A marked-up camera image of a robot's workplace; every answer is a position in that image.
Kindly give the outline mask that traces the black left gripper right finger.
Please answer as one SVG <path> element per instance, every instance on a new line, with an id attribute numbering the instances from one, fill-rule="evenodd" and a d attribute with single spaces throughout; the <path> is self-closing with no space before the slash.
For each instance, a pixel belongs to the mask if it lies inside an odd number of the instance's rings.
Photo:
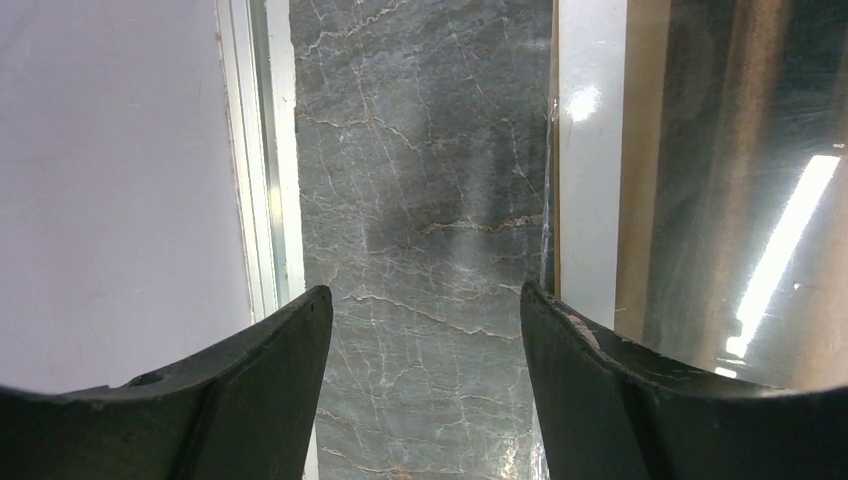
<path id="1" fill-rule="evenodd" d="M 528 282 L 520 319 L 554 479 L 843 479 L 847 391 L 795 392 L 665 357 Z"/>

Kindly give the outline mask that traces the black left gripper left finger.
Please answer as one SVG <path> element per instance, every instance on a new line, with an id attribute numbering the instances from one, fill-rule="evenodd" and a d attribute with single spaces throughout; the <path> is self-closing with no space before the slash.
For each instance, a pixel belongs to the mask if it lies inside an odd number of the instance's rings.
<path id="1" fill-rule="evenodd" d="M 331 341 L 316 286 L 120 387 L 1 391 L 5 479 L 299 479 Z"/>

